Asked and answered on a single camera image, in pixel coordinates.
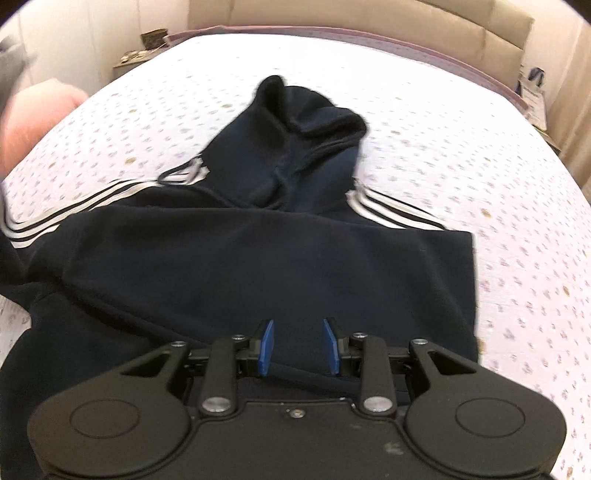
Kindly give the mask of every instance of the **white patterned bedsheet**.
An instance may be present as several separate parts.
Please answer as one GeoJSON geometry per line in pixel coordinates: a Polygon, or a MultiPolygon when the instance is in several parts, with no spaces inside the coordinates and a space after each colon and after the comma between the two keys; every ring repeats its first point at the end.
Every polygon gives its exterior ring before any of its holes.
{"type": "MultiPolygon", "coordinates": [[[[152,178],[185,162],[271,74],[367,120],[358,168],[366,185],[474,233],[481,362],[556,402],[568,434],[553,473],[589,478],[591,209],[519,112],[468,80],[318,38],[193,38],[49,133],[6,179],[13,216],[29,220],[113,179],[152,178]]],[[[1,359],[27,321],[0,300],[1,359]]]]}

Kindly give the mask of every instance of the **beige headboard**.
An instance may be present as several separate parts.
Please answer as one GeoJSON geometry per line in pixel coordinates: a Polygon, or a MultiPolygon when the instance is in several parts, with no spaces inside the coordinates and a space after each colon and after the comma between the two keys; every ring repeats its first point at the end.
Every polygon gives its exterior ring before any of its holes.
{"type": "Polygon", "coordinates": [[[517,85],[533,19],[509,0],[190,0],[189,28],[297,25],[365,31],[461,60],[517,85]]]}

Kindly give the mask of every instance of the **pillow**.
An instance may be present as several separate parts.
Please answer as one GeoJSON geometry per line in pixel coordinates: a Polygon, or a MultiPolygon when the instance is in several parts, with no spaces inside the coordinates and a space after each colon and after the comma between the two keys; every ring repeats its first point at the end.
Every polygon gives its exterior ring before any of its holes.
{"type": "Polygon", "coordinates": [[[26,88],[10,98],[1,121],[0,173],[8,175],[45,135],[88,95],[56,79],[26,88]]]}

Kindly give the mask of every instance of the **white stripe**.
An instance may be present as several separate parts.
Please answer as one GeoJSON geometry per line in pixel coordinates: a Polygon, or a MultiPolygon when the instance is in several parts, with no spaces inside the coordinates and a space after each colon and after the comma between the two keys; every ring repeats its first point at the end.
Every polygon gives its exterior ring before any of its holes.
{"type": "Polygon", "coordinates": [[[363,207],[356,198],[356,191],[355,190],[350,190],[347,192],[347,203],[349,204],[349,206],[359,215],[361,215],[362,217],[365,217],[369,220],[372,220],[376,223],[379,223],[380,225],[383,226],[387,226],[389,228],[402,228],[404,229],[403,226],[400,225],[396,225],[395,223],[391,223],[388,222],[387,220],[384,220],[383,218],[380,218],[377,215],[374,215],[373,213],[371,213],[369,210],[367,210],[365,207],[363,207]]]}
{"type": "MultiPolygon", "coordinates": [[[[56,217],[54,217],[54,218],[46,221],[45,223],[42,223],[40,225],[37,225],[36,227],[27,229],[24,232],[14,232],[12,230],[9,230],[7,232],[3,231],[4,232],[4,235],[6,235],[8,238],[11,238],[11,239],[23,238],[23,237],[35,235],[36,233],[42,231],[43,229],[45,229],[45,228],[47,228],[47,227],[49,227],[51,225],[55,225],[56,223],[62,222],[63,220],[65,220],[66,218],[68,218],[68,216],[72,215],[73,213],[82,212],[83,210],[87,209],[92,203],[100,202],[101,199],[104,199],[105,197],[108,197],[114,191],[116,191],[116,190],[118,190],[118,189],[120,189],[122,187],[125,187],[127,185],[132,185],[133,183],[136,183],[136,182],[137,182],[137,180],[128,181],[128,182],[125,182],[123,184],[119,184],[119,185],[113,186],[109,190],[101,193],[100,195],[97,195],[92,200],[87,200],[85,203],[82,203],[81,205],[77,205],[76,207],[73,207],[73,208],[71,208],[69,210],[66,210],[61,215],[58,215],[58,216],[56,216],[56,217]]],[[[144,182],[144,183],[152,184],[153,181],[144,182]]],[[[27,223],[32,224],[32,223],[36,223],[38,221],[39,220],[36,219],[34,221],[30,221],[30,222],[27,222],[27,223]]]]}
{"type": "MultiPolygon", "coordinates": [[[[203,167],[203,168],[199,169],[198,172],[199,172],[198,175],[188,184],[192,185],[192,184],[197,183],[198,181],[203,180],[207,176],[207,174],[209,173],[209,169],[207,167],[203,167]]],[[[117,188],[121,188],[125,184],[119,184],[119,185],[117,185],[117,188]]],[[[78,207],[69,209],[69,210],[65,211],[62,215],[55,217],[54,219],[52,219],[51,222],[46,222],[46,223],[39,225],[39,226],[35,227],[34,229],[29,230],[27,232],[13,233],[10,230],[10,228],[7,227],[7,225],[5,223],[4,215],[0,215],[0,230],[10,240],[14,240],[14,241],[12,241],[12,246],[14,248],[25,248],[25,247],[30,246],[41,235],[55,231],[60,226],[59,222],[61,220],[64,220],[65,218],[67,218],[69,215],[71,215],[73,213],[79,213],[83,210],[91,211],[91,210],[94,210],[95,208],[109,205],[113,202],[116,202],[117,200],[122,200],[124,198],[131,197],[131,196],[135,195],[136,193],[138,193],[142,190],[145,190],[149,187],[162,187],[162,185],[160,185],[158,183],[158,181],[156,181],[156,180],[151,180],[151,181],[145,181],[140,184],[134,185],[134,186],[128,188],[127,190],[124,190],[123,192],[119,192],[118,194],[115,194],[115,195],[112,194],[111,196],[108,196],[108,195],[106,195],[106,192],[103,192],[103,194],[95,197],[92,200],[92,202],[90,202],[90,204],[97,202],[100,199],[104,199],[104,200],[102,202],[97,203],[96,205],[93,205],[90,209],[88,208],[89,202],[87,202],[85,204],[86,206],[78,205],[78,207]],[[18,238],[22,238],[22,237],[26,237],[26,236],[30,236],[30,235],[35,235],[35,236],[33,238],[27,239],[25,241],[17,240],[18,238]]],[[[0,196],[0,208],[3,207],[3,200],[4,200],[4,197],[0,196]]],[[[6,212],[8,211],[8,206],[6,206],[5,209],[2,208],[2,211],[0,212],[0,214],[2,214],[4,211],[6,211],[6,212]]]]}
{"type": "MultiPolygon", "coordinates": [[[[104,202],[100,203],[99,205],[96,205],[96,206],[92,207],[88,211],[90,212],[91,210],[94,210],[95,208],[103,207],[103,206],[109,205],[109,204],[111,204],[113,202],[116,202],[117,200],[121,200],[121,199],[124,199],[124,198],[127,198],[127,197],[131,197],[132,195],[135,195],[136,193],[140,192],[141,190],[145,190],[145,189],[147,189],[149,187],[161,187],[161,186],[162,185],[160,185],[156,181],[145,182],[145,183],[136,185],[134,187],[131,187],[128,190],[125,190],[124,192],[121,192],[120,194],[113,195],[112,197],[106,199],[104,202]]],[[[34,236],[33,238],[30,238],[29,240],[22,241],[22,242],[18,242],[18,241],[12,242],[12,246],[14,248],[25,248],[25,247],[28,247],[29,245],[31,245],[35,240],[37,240],[42,235],[45,235],[46,233],[54,232],[59,226],[60,226],[60,224],[58,223],[57,225],[53,225],[51,227],[48,227],[47,229],[43,230],[42,232],[39,232],[38,235],[34,236]]]]}
{"type": "MultiPolygon", "coordinates": [[[[84,209],[84,208],[85,208],[85,207],[84,207],[84,205],[85,205],[85,204],[86,204],[88,201],[90,201],[90,203],[97,202],[97,201],[99,201],[101,198],[104,198],[105,196],[108,196],[108,195],[110,195],[110,194],[111,194],[112,192],[114,192],[115,190],[118,190],[118,189],[120,189],[120,188],[123,188],[123,187],[125,187],[126,185],[131,185],[131,184],[133,184],[133,183],[137,183],[137,181],[138,181],[138,180],[125,180],[125,181],[122,181],[122,182],[120,182],[120,183],[113,184],[111,187],[107,187],[105,190],[103,190],[103,191],[102,191],[102,193],[101,193],[101,194],[99,194],[99,195],[96,195],[96,192],[93,192],[93,193],[91,193],[91,194],[87,195],[86,197],[84,197],[82,200],[77,200],[77,201],[76,201],[76,203],[80,203],[80,202],[83,202],[83,203],[82,203],[81,205],[78,205],[78,207],[76,207],[75,209],[74,209],[74,208],[72,208],[72,210],[74,210],[74,212],[76,212],[76,211],[78,211],[78,209],[80,209],[80,208],[84,209]],[[96,195],[96,197],[94,197],[92,200],[89,200],[89,198],[90,198],[90,197],[92,197],[93,195],[96,195]]],[[[42,215],[40,215],[40,216],[38,216],[38,217],[34,218],[33,220],[28,220],[28,221],[26,221],[26,222],[21,222],[21,223],[13,223],[11,220],[9,220],[9,221],[7,222],[7,228],[10,230],[10,232],[11,232],[11,235],[12,235],[14,238],[21,237],[21,236],[29,236],[29,235],[32,235],[32,234],[34,234],[34,233],[36,232],[36,230],[38,230],[38,229],[43,229],[43,228],[45,228],[45,227],[47,227],[47,226],[49,226],[49,225],[52,225],[52,224],[55,222],[55,220],[58,220],[58,219],[60,219],[60,218],[65,218],[65,217],[64,217],[64,215],[65,215],[65,216],[69,215],[69,212],[70,212],[71,210],[67,210],[67,211],[65,211],[65,212],[64,212],[62,215],[58,215],[58,216],[57,216],[57,217],[55,217],[55,218],[52,218],[52,219],[50,219],[50,220],[47,220],[47,221],[46,221],[46,223],[42,223],[41,225],[38,225],[38,226],[36,226],[35,228],[32,228],[32,230],[29,230],[29,231],[26,231],[26,232],[23,232],[23,233],[16,233],[16,232],[12,232],[12,230],[13,230],[13,229],[15,229],[15,228],[18,228],[18,229],[22,229],[22,228],[24,228],[24,229],[26,230],[26,229],[27,229],[27,225],[33,225],[33,224],[35,224],[35,223],[42,222],[42,221],[43,221],[43,219],[45,219],[45,218],[48,218],[48,217],[50,217],[51,215],[53,215],[54,213],[56,213],[56,212],[59,212],[60,210],[64,210],[64,209],[66,209],[66,208],[67,208],[67,207],[56,207],[56,208],[52,208],[51,210],[48,210],[47,212],[44,212],[42,215]]]]}
{"type": "Polygon", "coordinates": [[[187,185],[193,185],[194,183],[197,183],[198,181],[203,180],[205,177],[207,177],[208,173],[209,173],[209,168],[207,168],[207,167],[201,168],[201,170],[199,170],[199,175],[197,175],[193,180],[188,182],[187,185]]]}
{"type": "Polygon", "coordinates": [[[409,218],[398,215],[398,214],[394,213],[392,210],[388,210],[386,207],[383,207],[382,205],[379,205],[375,202],[372,202],[371,200],[368,200],[362,190],[358,190],[357,194],[358,194],[357,199],[359,200],[359,203],[374,210],[375,212],[381,213],[385,217],[390,218],[391,220],[394,220],[395,222],[402,223],[403,225],[406,225],[406,226],[409,226],[412,228],[420,228],[421,230],[439,230],[439,231],[443,230],[442,228],[435,226],[435,225],[431,225],[430,223],[416,222],[416,221],[411,220],[409,218]]]}
{"type": "Polygon", "coordinates": [[[382,202],[385,205],[388,205],[396,210],[400,210],[401,212],[408,213],[409,215],[414,215],[416,217],[423,218],[425,220],[429,220],[430,222],[435,222],[442,225],[441,220],[439,220],[437,217],[434,217],[433,215],[430,215],[429,213],[425,213],[422,210],[416,209],[409,205],[405,205],[404,203],[398,202],[380,193],[373,192],[362,183],[359,183],[358,185],[361,186],[361,189],[368,197],[373,198],[374,200],[382,202]]]}

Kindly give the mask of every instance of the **metal screw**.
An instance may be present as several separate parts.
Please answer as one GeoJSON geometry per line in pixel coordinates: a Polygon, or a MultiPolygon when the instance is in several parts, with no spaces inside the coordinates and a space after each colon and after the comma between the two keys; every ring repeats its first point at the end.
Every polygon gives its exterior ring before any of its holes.
{"type": "Polygon", "coordinates": [[[388,411],[393,405],[392,400],[386,397],[369,397],[363,401],[363,407],[374,413],[388,411]]]}
{"type": "Polygon", "coordinates": [[[232,406],[232,402],[230,402],[226,397],[209,397],[203,400],[201,406],[209,413],[221,413],[223,411],[229,410],[232,406]]]}
{"type": "Polygon", "coordinates": [[[292,419],[301,419],[306,415],[306,411],[302,410],[301,408],[294,408],[290,411],[290,417],[292,419]]]}

